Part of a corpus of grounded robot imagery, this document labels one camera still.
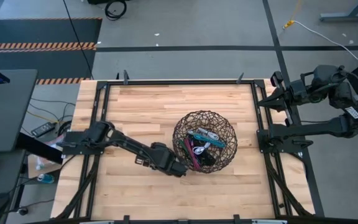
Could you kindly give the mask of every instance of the wooden tabletop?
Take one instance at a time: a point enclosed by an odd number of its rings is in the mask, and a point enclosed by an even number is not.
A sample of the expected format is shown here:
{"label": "wooden tabletop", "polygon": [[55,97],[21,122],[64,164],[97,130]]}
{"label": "wooden tabletop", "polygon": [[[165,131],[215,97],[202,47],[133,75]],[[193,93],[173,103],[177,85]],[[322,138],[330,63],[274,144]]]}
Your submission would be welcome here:
{"label": "wooden tabletop", "polygon": [[[269,95],[273,87],[268,80],[265,84]],[[96,81],[82,81],[71,130],[89,127],[95,89]],[[108,147],[99,164],[92,220],[122,220],[124,215],[131,220],[232,219],[234,214],[274,218],[250,85],[113,86],[107,120],[146,145],[159,141],[172,147],[176,123],[198,110],[217,112],[232,124],[238,140],[233,161],[212,174],[188,171],[185,177],[176,178],[135,164],[130,152]],[[272,111],[272,118],[282,123],[285,114]],[[76,156],[62,170],[51,217],[62,212],[77,191],[82,162],[83,156]],[[282,154],[282,163],[288,188],[314,213],[303,164],[288,154]],[[281,191],[276,189],[282,202]],[[84,198],[82,215],[88,193]]]}

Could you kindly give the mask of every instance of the brown wire basket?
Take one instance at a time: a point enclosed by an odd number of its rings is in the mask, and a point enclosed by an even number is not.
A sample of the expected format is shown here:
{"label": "brown wire basket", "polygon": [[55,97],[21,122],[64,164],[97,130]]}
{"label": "brown wire basket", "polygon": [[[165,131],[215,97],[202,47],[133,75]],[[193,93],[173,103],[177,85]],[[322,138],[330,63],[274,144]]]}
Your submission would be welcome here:
{"label": "brown wire basket", "polygon": [[[208,142],[195,138],[200,138],[199,134],[208,138],[208,135],[200,132],[198,128],[217,134],[218,141],[223,143],[224,147],[210,144],[201,155],[197,155],[193,152],[193,148],[204,146]],[[197,136],[189,134],[189,131],[196,132]],[[189,169],[205,174],[221,170],[229,165],[237,152],[234,128],[226,118],[212,111],[195,111],[187,114],[175,126],[172,141],[173,150],[179,160]],[[193,145],[187,147],[187,141],[192,142]]]}

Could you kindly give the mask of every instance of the gray floor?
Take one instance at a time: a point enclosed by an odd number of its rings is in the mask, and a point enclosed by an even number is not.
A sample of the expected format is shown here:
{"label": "gray floor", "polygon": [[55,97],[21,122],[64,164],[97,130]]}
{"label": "gray floor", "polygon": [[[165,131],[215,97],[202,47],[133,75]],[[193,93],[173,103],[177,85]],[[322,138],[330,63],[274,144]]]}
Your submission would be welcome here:
{"label": "gray floor", "polygon": [[[286,31],[282,25],[290,18],[296,0],[269,0],[282,46],[332,45],[295,24]],[[358,23],[319,22],[320,13],[343,12],[357,0],[304,0],[296,20],[342,44],[358,45]],[[155,47],[181,45],[269,45],[272,46],[265,11],[260,0],[132,0],[127,14],[116,22],[103,19],[98,47]],[[91,6],[86,1],[67,0],[72,17],[104,17],[104,5]],[[61,0],[5,0],[0,19],[66,17]],[[345,51],[284,52],[292,80],[319,64],[358,66]],[[279,70],[275,52],[269,51],[172,51],[172,52],[99,52],[93,75],[96,79],[115,78],[123,70],[135,78],[269,78]],[[78,85],[37,86],[34,97],[74,102]],[[62,104],[34,103],[61,116]],[[48,116],[29,108],[32,112]],[[299,108],[305,120],[324,120],[340,113],[327,101]],[[44,123],[28,115],[27,130]],[[314,173],[327,217],[358,218],[358,136],[339,139],[331,136],[310,138]],[[22,204],[53,197],[55,185],[25,188]],[[32,194],[42,198],[32,198]],[[52,204],[38,205],[26,217],[12,214],[8,223],[45,220]]]}

